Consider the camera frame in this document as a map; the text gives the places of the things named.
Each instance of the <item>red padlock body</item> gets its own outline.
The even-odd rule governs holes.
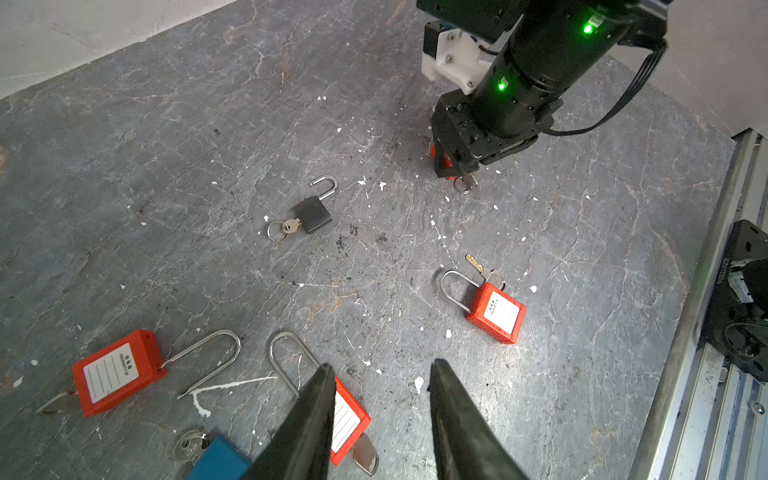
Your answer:
[[[371,417],[349,394],[339,377],[336,377],[336,407],[331,439],[331,462],[334,465],[339,466],[370,424]]]
[[[483,283],[475,294],[467,320],[501,343],[515,343],[523,317],[525,305],[492,284]]]
[[[103,413],[145,386],[163,378],[167,370],[154,333],[136,330],[72,366],[85,416]]]

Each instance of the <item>label with lines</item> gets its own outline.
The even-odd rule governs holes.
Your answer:
[[[360,417],[355,414],[344,397],[336,392],[336,407],[333,412],[333,439],[331,440],[331,450],[334,453],[341,449],[358,425],[360,425]]]
[[[512,333],[518,321],[520,307],[510,302],[497,292],[491,293],[491,299],[483,316],[506,333]]]
[[[139,378],[131,344],[119,346],[83,368],[91,402],[96,403],[115,390]]]

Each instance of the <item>marble floor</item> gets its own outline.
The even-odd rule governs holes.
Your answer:
[[[35,415],[72,364],[136,329],[166,358],[240,334],[209,386],[272,376],[270,337],[296,333],[371,415],[377,478],[435,478],[415,380],[436,357],[531,478],[626,477],[733,142],[645,88],[459,195],[426,155],[451,88],[420,72],[428,20],[414,2],[241,0],[0,100],[7,478],[183,478],[170,449],[192,428],[259,455],[294,402],[280,380],[175,398],[226,340],[103,415]],[[597,120],[631,76],[599,61],[559,126]],[[339,179],[333,222],[271,243],[266,224],[321,174]],[[445,268],[480,280],[467,253],[527,306],[516,345],[439,292]],[[306,358],[278,350],[306,381]],[[363,475],[350,458],[331,470]]]

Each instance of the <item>metal shackle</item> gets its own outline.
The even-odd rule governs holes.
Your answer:
[[[218,330],[216,332],[211,333],[209,336],[205,337],[201,341],[195,343],[192,346],[188,346],[186,349],[181,350],[176,355],[172,356],[165,362],[163,362],[160,366],[157,367],[158,370],[165,368],[165,366],[171,362],[175,362],[176,360],[179,360],[181,357],[187,355],[192,350],[196,349],[197,347],[203,345],[204,343],[208,343],[212,338],[219,335],[228,335],[235,339],[235,354],[232,355],[232,357],[227,360],[225,363],[222,363],[219,368],[215,369],[213,372],[209,373],[208,375],[204,376],[202,379],[197,380],[190,388],[187,389],[186,392],[182,393],[181,395],[177,396],[176,399],[180,399],[181,397],[185,395],[189,395],[192,393],[192,390],[195,390],[198,386],[200,386],[201,383],[207,381],[214,375],[218,374],[222,370],[226,369],[228,366],[232,365],[232,363],[237,359],[237,356],[240,355],[240,337],[237,336],[235,332],[232,330]]]
[[[480,288],[480,286],[477,283],[473,282],[464,273],[461,273],[457,270],[448,270],[440,276],[440,291],[442,292],[443,295],[445,295],[445,298],[447,298],[448,300],[451,300],[453,303],[463,308],[463,310],[466,311],[467,313],[470,313],[471,310],[469,309],[469,307],[467,307],[464,303],[459,302],[457,299],[453,298],[451,294],[448,293],[448,290],[445,289],[445,278],[451,274],[460,276],[461,278],[470,282],[472,285],[476,286],[477,288]]]
[[[296,344],[299,345],[301,350],[304,351],[304,353],[306,354],[307,358],[309,358],[310,361],[315,364],[316,368],[320,368],[320,364],[317,361],[317,359],[315,358],[315,356],[312,353],[310,353],[310,349],[306,348],[306,345],[304,345],[304,342],[302,342],[299,339],[299,337],[296,336],[296,334],[293,333],[293,332],[280,332],[277,335],[275,335],[275,338],[273,338],[272,341],[270,342],[270,353],[269,353],[270,363],[272,363],[272,366],[275,367],[275,371],[277,371],[277,375],[279,375],[280,378],[283,379],[283,381],[288,384],[288,386],[290,387],[291,391],[293,391],[293,394],[297,398],[299,398],[299,389],[296,388],[294,386],[294,384],[292,384],[291,381],[288,379],[288,375],[286,375],[286,373],[283,371],[283,367],[281,367],[277,363],[277,360],[275,360],[275,354],[273,352],[273,348],[275,346],[275,342],[277,342],[277,340],[283,338],[284,336],[288,337],[291,340],[293,340],[294,342],[296,342]]]
[[[331,187],[331,189],[325,192],[324,194],[320,195],[318,197],[320,200],[328,198],[333,192],[336,191],[336,188],[339,186],[339,181],[335,177],[331,177],[330,175],[323,175],[322,177],[317,177],[315,180],[312,180],[310,182],[310,187],[315,186],[315,184],[318,184],[323,180],[331,180],[333,182],[333,187]]]

